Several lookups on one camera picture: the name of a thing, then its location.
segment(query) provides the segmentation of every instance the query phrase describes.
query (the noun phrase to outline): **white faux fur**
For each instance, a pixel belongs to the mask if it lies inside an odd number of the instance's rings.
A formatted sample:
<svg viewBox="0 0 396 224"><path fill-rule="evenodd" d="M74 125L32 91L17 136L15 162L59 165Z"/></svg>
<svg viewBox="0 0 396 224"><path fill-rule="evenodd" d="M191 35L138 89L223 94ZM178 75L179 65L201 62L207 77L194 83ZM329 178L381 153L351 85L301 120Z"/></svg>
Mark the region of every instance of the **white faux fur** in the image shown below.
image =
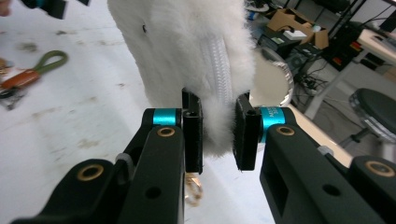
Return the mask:
<svg viewBox="0 0 396 224"><path fill-rule="evenodd" d="M211 65L200 46L211 36L222 36L233 102L251 89L253 45L245 28L243 1L108 0L108 6L134 55L151 104L181 107L181 89L186 87L202 101L205 154L231 151L234 104L219 101Z"/></svg>

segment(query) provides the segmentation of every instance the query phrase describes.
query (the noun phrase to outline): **white plush toy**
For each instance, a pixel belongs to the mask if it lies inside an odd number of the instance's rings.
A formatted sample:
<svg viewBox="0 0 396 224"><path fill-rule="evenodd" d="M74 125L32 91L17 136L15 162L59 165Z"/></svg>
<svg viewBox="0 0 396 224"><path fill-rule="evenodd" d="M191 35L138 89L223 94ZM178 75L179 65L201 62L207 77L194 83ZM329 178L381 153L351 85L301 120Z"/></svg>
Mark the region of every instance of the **white plush toy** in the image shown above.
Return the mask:
<svg viewBox="0 0 396 224"><path fill-rule="evenodd" d="M253 44L243 0L108 0L153 107L200 97L204 153L231 152L236 98L252 88Z"/></svg>

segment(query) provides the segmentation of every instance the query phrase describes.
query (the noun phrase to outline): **orange strap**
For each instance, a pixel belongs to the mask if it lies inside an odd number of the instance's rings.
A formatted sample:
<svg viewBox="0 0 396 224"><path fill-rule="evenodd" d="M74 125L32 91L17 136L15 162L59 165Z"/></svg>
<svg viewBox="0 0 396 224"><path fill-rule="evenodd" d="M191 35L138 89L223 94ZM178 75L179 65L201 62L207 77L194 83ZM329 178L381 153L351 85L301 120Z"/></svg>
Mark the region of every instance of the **orange strap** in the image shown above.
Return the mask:
<svg viewBox="0 0 396 224"><path fill-rule="evenodd" d="M37 81L40 78L40 75L37 71L32 69L27 69L26 71L17 74L15 77L12 77L1 84L1 88L3 89L11 89L12 87L24 88L31 84L32 82Z"/></svg>

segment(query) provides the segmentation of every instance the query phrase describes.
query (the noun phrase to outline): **metal ring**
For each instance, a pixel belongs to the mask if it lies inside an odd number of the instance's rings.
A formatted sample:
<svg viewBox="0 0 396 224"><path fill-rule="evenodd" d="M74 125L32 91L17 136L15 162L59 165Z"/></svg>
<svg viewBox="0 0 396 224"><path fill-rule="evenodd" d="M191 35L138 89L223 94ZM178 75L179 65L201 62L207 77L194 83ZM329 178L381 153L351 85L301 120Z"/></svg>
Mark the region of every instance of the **metal ring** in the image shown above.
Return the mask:
<svg viewBox="0 0 396 224"><path fill-rule="evenodd" d="M187 204L192 207L196 207L199 205L199 202L203 198L204 190L202 188L202 184L199 181L198 177L194 174L186 173L185 175L185 195L184 200Z"/></svg>
<svg viewBox="0 0 396 224"><path fill-rule="evenodd" d="M375 173L376 175L382 175L384 177L393 177L396 175L395 171L391 167L379 161L367 161L365 165L369 171ZM383 166L384 168L387 169L387 171L377 170L374 168L373 165Z"/></svg>
<svg viewBox="0 0 396 224"><path fill-rule="evenodd" d="M87 172L90 169L95 169L96 172L93 173L93 174L85 175L84 173ZM90 165L87 165L87 166L81 168L78 171L77 179L80 180L80 181L90 181L90 180L93 180L93 179L99 177L103 173L104 170L105 170L105 168L103 168L102 165L90 164Z"/></svg>
<svg viewBox="0 0 396 224"><path fill-rule="evenodd" d="M175 134L175 129L173 129L173 128L161 128L160 130L158 130L157 134L159 136L161 136L161 137L170 137L170 136Z"/></svg>
<svg viewBox="0 0 396 224"><path fill-rule="evenodd" d="M277 128L276 128L276 131L277 131L278 133L283 134L283 135L288 135L288 136L294 135L294 130L291 129L291 128L289 128L289 127L285 127L285 126L277 127Z"/></svg>

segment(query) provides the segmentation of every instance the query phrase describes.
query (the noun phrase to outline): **screw hole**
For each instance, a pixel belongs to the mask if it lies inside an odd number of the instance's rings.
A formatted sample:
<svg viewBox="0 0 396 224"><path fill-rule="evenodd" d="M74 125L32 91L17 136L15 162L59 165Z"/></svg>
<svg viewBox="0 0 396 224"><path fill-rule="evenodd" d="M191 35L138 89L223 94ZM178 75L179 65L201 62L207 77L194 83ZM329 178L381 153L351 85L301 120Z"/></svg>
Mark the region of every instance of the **screw hole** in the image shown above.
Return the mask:
<svg viewBox="0 0 396 224"><path fill-rule="evenodd" d="M293 130L293 129L288 128L288 127L284 127L284 126L278 127L278 128L276 129L276 131L277 131L278 133L283 134L283 135L294 135L294 130Z"/></svg>
<svg viewBox="0 0 396 224"><path fill-rule="evenodd" d="M172 128L161 128L157 134L161 137L170 137L175 134L175 129Z"/></svg>
<svg viewBox="0 0 396 224"><path fill-rule="evenodd" d="M99 164L90 164L78 171L77 179L80 181L90 181L99 177L105 169Z"/></svg>
<svg viewBox="0 0 396 224"><path fill-rule="evenodd" d="M340 190L333 185L324 185L323 190L332 196L340 196L341 194Z"/></svg>
<svg viewBox="0 0 396 224"><path fill-rule="evenodd" d="M162 194L161 190L157 187L151 187L148 190L146 190L146 197L148 199L156 199L160 197Z"/></svg>
<svg viewBox="0 0 396 224"><path fill-rule="evenodd" d="M391 167L379 161L367 161L365 165L367 169L376 175L384 177L393 177L396 175L395 171Z"/></svg>

